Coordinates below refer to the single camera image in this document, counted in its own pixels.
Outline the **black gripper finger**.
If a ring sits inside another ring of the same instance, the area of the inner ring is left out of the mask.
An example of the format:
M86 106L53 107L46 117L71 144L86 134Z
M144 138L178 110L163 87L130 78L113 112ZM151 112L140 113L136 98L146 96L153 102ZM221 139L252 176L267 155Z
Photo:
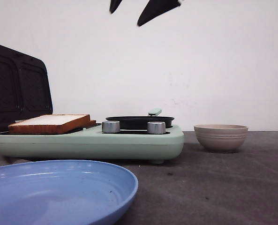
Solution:
M181 3L178 0L150 0L139 16L137 26L142 26L152 19L180 6Z
M110 0L109 12L113 14L121 2L122 0Z

